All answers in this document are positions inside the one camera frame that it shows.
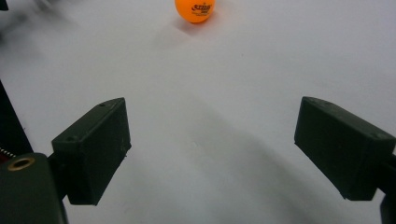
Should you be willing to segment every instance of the white surface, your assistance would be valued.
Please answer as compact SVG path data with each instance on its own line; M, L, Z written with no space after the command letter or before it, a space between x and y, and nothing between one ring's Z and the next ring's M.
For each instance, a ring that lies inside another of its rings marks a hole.
M293 143L302 96L396 134L396 2L218 0L206 23L172 0L10 1L0 78L34 150L94 105L127 100L133 148L70 223L380 223Z

